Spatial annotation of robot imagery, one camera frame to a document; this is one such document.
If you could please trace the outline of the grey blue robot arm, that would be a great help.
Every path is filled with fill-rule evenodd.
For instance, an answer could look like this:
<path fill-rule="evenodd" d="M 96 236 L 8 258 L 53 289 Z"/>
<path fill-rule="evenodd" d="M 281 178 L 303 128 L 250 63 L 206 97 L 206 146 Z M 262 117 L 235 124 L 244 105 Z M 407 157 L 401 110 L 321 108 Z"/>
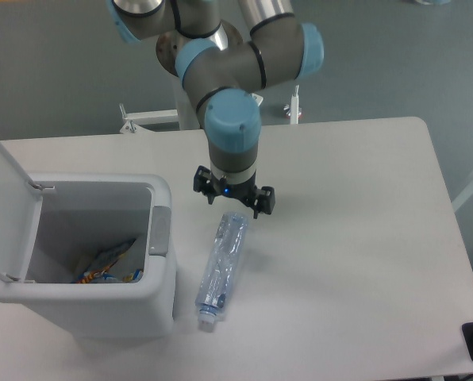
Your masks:
<path fill-rule="evenodd" d="M 317 26 L 301 23 L 288 1 L 242 1 L 249 40 L 219 48 L 221 28 L 215 1 L 109 1 L 121 38 L 136 43 L 175 32 L 184 38 L 175 73 L 206 135 L 210 165 L 194 175 L 194 191 L 209 202 L 233 198 L 254 214 L 271 214 L 272 187 L 256 185 L 262 129 L 253 94 L 318 71 L 325 45 Z"/>

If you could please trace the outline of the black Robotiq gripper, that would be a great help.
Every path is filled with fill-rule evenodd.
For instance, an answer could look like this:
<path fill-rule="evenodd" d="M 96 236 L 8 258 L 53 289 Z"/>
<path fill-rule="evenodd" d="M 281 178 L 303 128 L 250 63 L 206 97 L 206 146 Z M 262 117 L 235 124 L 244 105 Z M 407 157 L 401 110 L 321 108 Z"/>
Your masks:
<path fill-rule="evenodd" d="M 253 218 L 260 214 L 271 215 L 275 207 L 275 188 L 256 186 L 256 174 L 243 183 L 231 184 L 217 179 L 207 167 L 198 166 L 193 180 L 193 190 L 206 197 L 212 205 L 216 197 L 234 198 L 253 211 Z"/>

